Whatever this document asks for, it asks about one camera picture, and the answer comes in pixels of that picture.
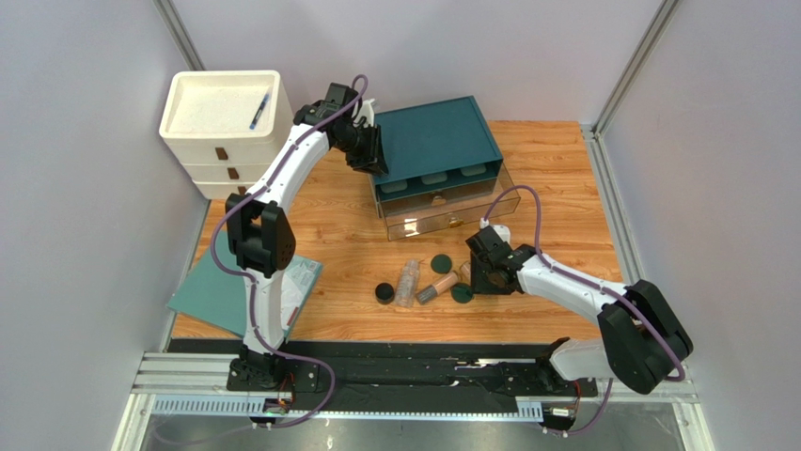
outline clear plastic bottle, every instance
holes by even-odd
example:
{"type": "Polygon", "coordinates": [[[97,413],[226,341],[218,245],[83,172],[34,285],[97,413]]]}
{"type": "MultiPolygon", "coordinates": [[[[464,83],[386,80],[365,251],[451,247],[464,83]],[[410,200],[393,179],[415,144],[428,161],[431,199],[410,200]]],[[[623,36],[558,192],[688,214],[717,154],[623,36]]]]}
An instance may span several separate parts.
{"type": "Polygon", "coordinates": [[[420,278],[420,262],[409,260],[403,266],[400,273],[398,287],[395,289],[394,305],[401,307],[411,307],[415,304],[415,291],[417,290],[417,279],[420,278]]]}

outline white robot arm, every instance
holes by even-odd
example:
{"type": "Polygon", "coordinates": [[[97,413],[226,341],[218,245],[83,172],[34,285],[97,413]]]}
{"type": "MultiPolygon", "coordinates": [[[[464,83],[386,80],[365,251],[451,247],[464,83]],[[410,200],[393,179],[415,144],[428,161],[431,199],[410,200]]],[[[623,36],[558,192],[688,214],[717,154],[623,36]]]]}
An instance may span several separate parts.
{"type": "Polygon", "coordinates": [[[673,369],[683,374],[681,361],[693,343],[656,285],[640,280],[627,287],[599,279],[527,244],[512,250],[506,227],[482,225],[467,240],[474,293],[540,296],[601,329],[601,339],[562,338],[541,356],[555,380],[616,378],[648,394],[659,382],[676,379],[669,376],[673,369]]]}
{"type": "MultiPolygon", "coordinates": [[[[281,286],[295,250],[287,215],[311,168],[336,147],[357,171],[387,172],[381,129],[363,93],[331,84],[324,101],[297,113],[286,145],[259,182],[227,201],[228,247],[246,271],[247,292],[255,293],[248,297],[244,337],[255,353],[273,352],[284,339],[281,286]],[[253,224],[257,218],[260,225],[253,224]]],[[[487,224],[467,240],[474,293],[541,296],[601,330],[600,340],[560,339],[538,358],[555,383],[615,377],[647,394],[674,369],[683,374],[681,360],[692,352],[692,341],[654,284],[626,287],[561,265],[536,247],[512,250],[509,230],[487,224]]]]}
{"type": "Polygon", "coordinates": [[[226,202],[228,248],[249,274],[243,278],[248,293],[243,342],[254,352],[270,352],[284,340],[281,289],[284,270],[295,251],[287,216],[312,167],[331,147],[337,147],[354,170],[387,172],[381,128],[373,125],[372,101],[361,99],[366,86],[356,92],[331,84],[324,101],[298,111],[287,143],[267,172],[246,195],[232,194],[226,202]],[[253,224],[256,219],[260,225],[253,224]],[[251,296],[254,285],[255,296],[251,296]]]}

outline teal folder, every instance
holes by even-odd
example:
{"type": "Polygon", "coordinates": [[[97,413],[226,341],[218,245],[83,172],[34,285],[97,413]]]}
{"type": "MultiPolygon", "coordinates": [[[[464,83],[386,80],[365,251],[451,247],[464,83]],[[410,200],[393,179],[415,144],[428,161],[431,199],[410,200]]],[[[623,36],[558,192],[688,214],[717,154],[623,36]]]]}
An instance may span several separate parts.
{"type": "MultiPolygon", "coordinates": [[[[226,232],[220,232],[216,246],[220,261],[229,268],[236,268],[236,257],[228,250],[226,232]]],[[[321,272],[320,262],[300,256],[295,256],[284,271],[284,293],[281,299],[284,336],[290,335],[292,326],[300,316],[321,272]]],[[[220,271],[207,249],[167,306],[238,336],[244,336],[247,320],[245,302],[242,277],[220,271]]]]}

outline drawer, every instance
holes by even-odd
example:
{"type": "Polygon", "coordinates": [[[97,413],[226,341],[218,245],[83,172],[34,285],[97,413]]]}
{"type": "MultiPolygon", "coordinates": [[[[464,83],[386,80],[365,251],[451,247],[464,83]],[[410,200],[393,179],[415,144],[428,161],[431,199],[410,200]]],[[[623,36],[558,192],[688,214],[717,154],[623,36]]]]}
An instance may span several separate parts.
{"type": "Polygon", "coordinates": [[[197,183],[256,183],[270,168],[267,164],[185,164],[186,173],[197,183]]]}
{"type": "Polygon", "coordinates": [[[284,146],[286,138],[268,146],[257,144],[216,143],[203,145],[170,144],[181,164],[270,164],[284,146]]]}

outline wood grain surface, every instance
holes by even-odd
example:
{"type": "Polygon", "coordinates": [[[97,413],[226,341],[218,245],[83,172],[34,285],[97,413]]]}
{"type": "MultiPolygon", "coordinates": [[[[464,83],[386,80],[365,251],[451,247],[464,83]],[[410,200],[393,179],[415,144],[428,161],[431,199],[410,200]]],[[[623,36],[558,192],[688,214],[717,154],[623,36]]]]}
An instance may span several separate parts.
{"type": "MultiPolygon", "coordinates": [[[[542,249],[556,260],[605,279],[620,281],[620,268],[589,157],[574,122],[490,122],[515,183],[542,198],[542,249]]],[[[512,215],[495,219],[511,229],[512,247],[533,244],[536,207],[528,193],[512,215]]],[[[224,213],[212,202],[196,260],[209,246],[224,213]]],[[[312,170],[291,208],[297,253],[322,262],[323,270],[292,332],[294,339],[550,343],[562,336],[586,339],[597,329],[578,315],[542,298],[477,296],[458,304],[445,294],[413,308],[380,305],[375,286],[395,286],[406,260],[421,259],[418,288],[436,279],[429,262],[448,254],[458,266],[469,259],[464,243],[478,224],[387,241],[375,213],[366,176],[354,173],[338,150],[312,170]]],[[[230,337],[180,315],[175,337],[230,337]]]]}

